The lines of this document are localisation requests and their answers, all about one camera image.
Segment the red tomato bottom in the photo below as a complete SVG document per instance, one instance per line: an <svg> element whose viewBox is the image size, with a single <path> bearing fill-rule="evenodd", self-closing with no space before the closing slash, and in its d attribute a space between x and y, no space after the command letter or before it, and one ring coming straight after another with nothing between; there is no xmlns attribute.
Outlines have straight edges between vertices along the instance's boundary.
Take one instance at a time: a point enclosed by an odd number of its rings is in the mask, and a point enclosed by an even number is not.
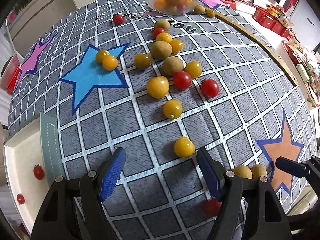
<svg viewBox="0 0 320 240"><path fill-rule="evenodd" d="M216 217L220 213L222 203L215 198L206 200L203 205L203 211L210 217Z"/></svg>

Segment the red tomato right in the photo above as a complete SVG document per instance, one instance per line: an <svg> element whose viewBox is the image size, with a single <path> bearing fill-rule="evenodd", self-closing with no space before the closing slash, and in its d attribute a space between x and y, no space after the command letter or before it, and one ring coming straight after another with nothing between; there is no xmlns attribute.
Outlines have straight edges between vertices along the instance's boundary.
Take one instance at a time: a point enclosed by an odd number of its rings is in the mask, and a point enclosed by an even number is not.
<svg viewBox="0 0 320 240"><path fill-rule="evenodd" d="M202 81L200 86L201 92L207 98L216 97L219 94L220 88L215 80L205 79Z"/></svg>

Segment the orange tomato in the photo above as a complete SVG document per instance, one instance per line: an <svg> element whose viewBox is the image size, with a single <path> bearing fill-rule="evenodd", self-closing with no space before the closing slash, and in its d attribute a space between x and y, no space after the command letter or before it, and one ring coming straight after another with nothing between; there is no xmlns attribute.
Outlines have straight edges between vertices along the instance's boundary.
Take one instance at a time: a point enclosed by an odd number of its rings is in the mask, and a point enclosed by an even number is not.
<svg viewBox="0 0 320 240"><path fill-rule="evenodd" d="M112 71L118 66L118 59L112 55L106 55L102 61L102 67L106 71Z"/></svg>

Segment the grey grid tablecloth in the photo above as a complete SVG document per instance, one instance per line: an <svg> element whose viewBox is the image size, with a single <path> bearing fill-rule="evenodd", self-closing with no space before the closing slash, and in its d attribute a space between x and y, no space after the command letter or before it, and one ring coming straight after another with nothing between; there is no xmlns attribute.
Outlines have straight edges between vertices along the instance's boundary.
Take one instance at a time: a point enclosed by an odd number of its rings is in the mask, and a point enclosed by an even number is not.
<svg viewBox="0 0 320 240"><path fill-rule="evenodd" d="M113 17L125 21L115 25ZM221 20L189 13L170 16L170 33L184 42L183 63L197 60L201 77L186 90L170 86L167 98L180 100L183 113L171 121L162 113L166 98L154 99L146 84L163 75L162 63L147 70L133 64L152 45L151 29L161 18L145 0L97 0L71 13L40 42L35 72L14 92L8 117L11 135L38 113L57 121L61 161L70 178L106 160L112 150L127 152L123 178L106 210L120 239L205 239L214 221L200 213L209 193L195 158L180 159L175 140L188 137L196 147L230 168L270 162L257 141L278 139L287 120L298 161L317 154L315 128L298 87L256 43ZM89 45L123 52L118 69L127 88L91 88L72 111L73 84L61 81L79 63ZM203 80L219 85L216 97L201 92Z"/></svg>

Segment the white tray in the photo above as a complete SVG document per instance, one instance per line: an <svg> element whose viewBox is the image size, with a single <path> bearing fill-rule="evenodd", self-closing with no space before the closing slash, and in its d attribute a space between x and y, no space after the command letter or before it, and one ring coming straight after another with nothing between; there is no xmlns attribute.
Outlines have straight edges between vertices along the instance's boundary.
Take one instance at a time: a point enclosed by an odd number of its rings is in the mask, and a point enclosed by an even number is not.
<svg viewBox="0 0 320 240"><path fill-rule="evenodd" d="M57 121L40 113L24 122L4 143L5 174L18 215L28 233L56 176L64 175ZM34 166L41 164L44 178L37 180ZM16 196L22 194L20 205Z"/></svg>

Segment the red gift boxes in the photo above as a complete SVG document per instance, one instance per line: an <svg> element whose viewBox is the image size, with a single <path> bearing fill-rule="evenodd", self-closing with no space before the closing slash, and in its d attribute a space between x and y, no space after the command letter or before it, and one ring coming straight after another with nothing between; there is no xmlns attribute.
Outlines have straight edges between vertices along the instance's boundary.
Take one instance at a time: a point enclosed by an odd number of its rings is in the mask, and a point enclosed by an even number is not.
<svg viewBox="0 0 320 240"><path fill-rule="evenodd" d="M293 23L280 5L267 4L266 8L254 5L255 12L252 18L261 26L271 30L281 37L290 40L296 33L293 30Z"/></svg>

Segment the red tomato centre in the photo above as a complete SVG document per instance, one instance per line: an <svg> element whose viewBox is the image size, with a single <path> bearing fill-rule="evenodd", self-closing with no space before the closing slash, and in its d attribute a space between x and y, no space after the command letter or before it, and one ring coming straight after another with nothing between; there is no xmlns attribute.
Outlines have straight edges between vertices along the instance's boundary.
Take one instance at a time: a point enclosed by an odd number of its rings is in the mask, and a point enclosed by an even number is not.
<svg viewBox="0 0 320 240"><path fill-rule="evenodd" d="M187 72L179 71L173 75L173 82L176 88L185 90L190 87L192 78Z"/></svg>

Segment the yellow tomato on star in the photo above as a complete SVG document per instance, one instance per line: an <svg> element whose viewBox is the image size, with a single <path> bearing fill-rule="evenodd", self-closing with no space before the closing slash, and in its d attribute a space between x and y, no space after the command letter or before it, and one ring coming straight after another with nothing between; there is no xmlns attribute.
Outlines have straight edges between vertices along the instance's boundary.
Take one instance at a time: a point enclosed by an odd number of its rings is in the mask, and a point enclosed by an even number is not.
<svg viewBox="0 0 320 240"><path fill-rule="evenodd" d="M95 60L102 64L104 58L109 55L110 53L108 52L108 50L105 50L105 49L101 49L97 52L96 56L95 56Z"/></svg>

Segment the green-brown longan top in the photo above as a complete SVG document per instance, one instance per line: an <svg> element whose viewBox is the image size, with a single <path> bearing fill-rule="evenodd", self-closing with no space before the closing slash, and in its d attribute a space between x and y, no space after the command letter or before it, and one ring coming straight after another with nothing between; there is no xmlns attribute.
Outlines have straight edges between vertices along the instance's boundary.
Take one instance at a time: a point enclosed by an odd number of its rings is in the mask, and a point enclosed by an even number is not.
<svg viewBox="0 0 320 240"><path fill-rule="evenodd" d="M170 22L167 20L157 20L156 23L154 24L154 29L157 29L157 28L169 30L170 29Z"/></svg>

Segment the green longan by bowl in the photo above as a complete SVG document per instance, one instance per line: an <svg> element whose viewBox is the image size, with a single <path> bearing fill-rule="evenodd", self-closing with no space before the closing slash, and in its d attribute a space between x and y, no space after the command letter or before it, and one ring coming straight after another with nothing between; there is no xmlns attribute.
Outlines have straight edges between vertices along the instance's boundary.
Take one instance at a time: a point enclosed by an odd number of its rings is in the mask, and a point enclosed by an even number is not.
<svg viewBox="0 0 320 240"><path fill-rule="evenodd" d="M205 7L204 6L202 6L202 5L200 5L200 4L198 4L198 5L196 5L196 7L194 8L194 12L196 13L196 14L203 14L204 12L205 12Z"/></svg>

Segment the dark yellow tomato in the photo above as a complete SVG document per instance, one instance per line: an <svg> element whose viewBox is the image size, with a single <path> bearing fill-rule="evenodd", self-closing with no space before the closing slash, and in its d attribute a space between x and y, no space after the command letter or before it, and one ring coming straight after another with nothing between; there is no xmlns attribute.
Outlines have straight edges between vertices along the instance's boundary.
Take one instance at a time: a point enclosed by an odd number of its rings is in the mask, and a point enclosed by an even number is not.
<svg viewBox="0 0 320 240"><path fill-rule="evenodd" d="M152 57L150 54L147 53L139 53L135 55L134 57L134 65L136 68L141 69L141 70L146 70L149 68L152 64Z"/></svg>

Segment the olive tomato by bowl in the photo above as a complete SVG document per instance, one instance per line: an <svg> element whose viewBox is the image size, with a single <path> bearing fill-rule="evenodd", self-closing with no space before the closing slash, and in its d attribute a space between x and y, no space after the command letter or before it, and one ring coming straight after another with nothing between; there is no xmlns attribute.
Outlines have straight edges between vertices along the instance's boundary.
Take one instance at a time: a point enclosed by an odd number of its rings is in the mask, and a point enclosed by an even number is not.
<svg viewBox="0 0 320 240"><path fill-rule="evenodd" d="M212 10L212 9L207 9L207 10L206 10L206 16L207 16L208 18L214 18L214 17L216 16L216 13L215 13L215 11Z"/></svg>

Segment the small red tomato in tray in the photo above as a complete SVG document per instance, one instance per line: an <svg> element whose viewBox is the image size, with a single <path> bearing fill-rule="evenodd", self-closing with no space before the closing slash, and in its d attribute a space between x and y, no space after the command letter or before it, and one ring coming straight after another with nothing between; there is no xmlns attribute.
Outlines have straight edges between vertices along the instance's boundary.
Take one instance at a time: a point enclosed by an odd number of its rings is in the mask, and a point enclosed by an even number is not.
<svg viewBox="0 0 320 240"><path fill-rule="evenodd" d="M18 194L16 196L16 199L17 199L18 204L20 204L20 205L25 203L25 198L24 198L24 196L22 194Z"/></svg>

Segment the red tomato near text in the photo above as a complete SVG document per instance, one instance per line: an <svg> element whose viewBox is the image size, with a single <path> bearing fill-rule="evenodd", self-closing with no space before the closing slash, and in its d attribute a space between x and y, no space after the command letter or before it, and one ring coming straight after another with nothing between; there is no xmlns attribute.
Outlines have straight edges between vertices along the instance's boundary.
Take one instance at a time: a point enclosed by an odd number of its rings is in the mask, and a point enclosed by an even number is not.
<svg viewBox="0 0 320 240"><path fill-rule="evenodd" d="M113 22L115 25L121 25L125 21L125 18L123 15L117 14L113 17Z"/></svg>

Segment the brown longan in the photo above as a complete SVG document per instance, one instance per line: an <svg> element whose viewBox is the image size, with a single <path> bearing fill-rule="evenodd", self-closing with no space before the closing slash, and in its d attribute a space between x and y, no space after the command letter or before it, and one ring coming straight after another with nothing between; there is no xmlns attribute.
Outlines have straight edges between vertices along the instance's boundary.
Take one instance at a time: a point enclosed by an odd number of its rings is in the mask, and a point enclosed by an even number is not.
<svg viewBox="0 0 320 240"><path fill-rule="evenodd" d="M251 167L252 179L256 180L260 176L267 176L267 170L264 165L258 164Z"/></svg>
<svg viewBox="0 0 320 240"><path fill-rule="evenodd" d="M156 41L150 48L154 59L164 60L172 54L172 46L168 42Z"/></svg>
<svg viewBox="0 0 320 240"><path fill-rule="evenodd" d="M239 165L233 169L233 172L241 178L252 179L252 171L249 167Z"/></svg>
<svg viewBox="0 0 320 240"><path fill-rule="evenodd" d="M183 62L178 57L168 57L163 61L162 69L166 75L173 76L183 70Z"/></svg>

